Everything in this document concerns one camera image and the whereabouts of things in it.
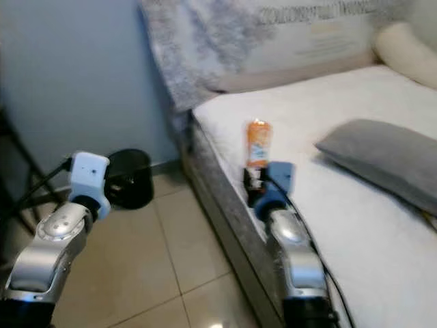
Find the white pillow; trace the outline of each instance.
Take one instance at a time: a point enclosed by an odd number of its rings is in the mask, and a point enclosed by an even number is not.
[[[394,23],[380,31],[375,51],[394,71],[437,90],[437,54],[413,34],[409,23]]]

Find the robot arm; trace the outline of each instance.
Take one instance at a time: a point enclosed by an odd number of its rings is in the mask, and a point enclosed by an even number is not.
[[[0,302],[2,327],[50,325],[72,261],[83,250],[97,219],[111,206],[104,196],[106,157],[74,156],[69,202],[39,222],[32,242],[18,256]]]

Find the patterned pillow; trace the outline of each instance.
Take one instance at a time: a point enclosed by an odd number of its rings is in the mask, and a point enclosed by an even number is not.
[[[373,61],[375,27],[412,0],[142,0],[156,60],[186,110],[221,92]]]

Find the bed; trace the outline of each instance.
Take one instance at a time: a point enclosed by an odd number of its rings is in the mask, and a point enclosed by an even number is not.
[[[189,75],[172,78],[169,68],[183,64],[172,57],[180,48],[161,42],[175,30],[166,30],[170,16],[154,4],[145,0],[154,52],[182,109],[173,119],[186,123],[174,124],[184,169],[260,326],[283,327],[283,313],[264,225],[246,205],[242,185],[244,130],[255,118],[272,125],[270,160],[296,166],[291,197],[338,279],[356,326],[433,327],[437,234],[415,207],[327,160],[314,143],[356,118],[437,139],[437,92],[373,63],[262,90],[230,93],[213,86],[199,93],[193,91],[199,81]],[[215,82],[214,76],[206,84]],[[186,92],[175,92],[181,85]],[[338,302],[336,310],[341,326],[348,327]]]

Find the light blue wall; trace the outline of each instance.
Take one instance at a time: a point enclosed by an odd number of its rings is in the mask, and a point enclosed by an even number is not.
[[[170,100],[140,18],[137,0],[0,0],[2,88],[44,170],[75,150],[133,147],[153,163],[177,158],[163,114]],[[23,170],[2,148],[0,166],[17,194]]]

